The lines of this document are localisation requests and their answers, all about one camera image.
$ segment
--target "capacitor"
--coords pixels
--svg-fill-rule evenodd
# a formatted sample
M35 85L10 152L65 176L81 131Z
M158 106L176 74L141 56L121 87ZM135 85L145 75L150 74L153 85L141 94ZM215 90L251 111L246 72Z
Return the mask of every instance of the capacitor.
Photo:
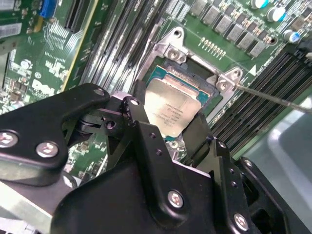
M250 5L253 9L261 9L269 4L269 0L251 0Z
M286 9L284 7L272 7L267 12L269 22L282 21L286 16Z
M15 103L13 103L12 105L8 106L8 110L13 111L13 110L21 108L23 106L25 106L25 104L22 101L17 101Z
M300 40L300 34L288 29L284 32L283 38L289 43L297 43Z

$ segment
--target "electrolytic capacitor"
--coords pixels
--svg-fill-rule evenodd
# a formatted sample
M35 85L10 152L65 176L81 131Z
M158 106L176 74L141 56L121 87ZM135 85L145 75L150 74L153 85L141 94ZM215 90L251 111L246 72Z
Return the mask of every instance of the electrolytic capacitor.
M297 43L300 41L300 34L298 32L294 32L291 29L288 29L284 32L283 38L289 43Z
M269 4L269 0L251 0L250 5L253 9L261 9Z
M272 7L267 12L269 22L282 21L286 16L286 9L284 7Z

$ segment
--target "gray surface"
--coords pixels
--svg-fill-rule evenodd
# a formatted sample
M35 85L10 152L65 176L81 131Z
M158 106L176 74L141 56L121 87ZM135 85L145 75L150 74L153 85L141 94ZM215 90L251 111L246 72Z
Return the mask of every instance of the gray surface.
M43 234L50 232L52 215L72 189L61 176L59 181L51 186L32 187L22 184L0 181L0 215L8 218L8 213L34 226Z
M312 108L312 96L302 105ZM312 232L312 115L292 111L244 155Z

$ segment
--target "blue connector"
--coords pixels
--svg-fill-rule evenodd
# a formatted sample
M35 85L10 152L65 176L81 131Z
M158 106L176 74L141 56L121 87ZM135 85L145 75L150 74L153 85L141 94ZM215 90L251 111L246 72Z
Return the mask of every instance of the blue connector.
M45 19L51 18L57 6L57 1L58 0L44 0L42 10L39 15Z

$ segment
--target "metal plate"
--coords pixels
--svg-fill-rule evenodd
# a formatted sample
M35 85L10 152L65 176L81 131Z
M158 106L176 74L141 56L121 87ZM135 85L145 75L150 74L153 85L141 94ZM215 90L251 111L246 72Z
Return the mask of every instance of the metal plate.
M177 137L200 110L201 104L160 79L146 90L145 111L151 124L166 136Z

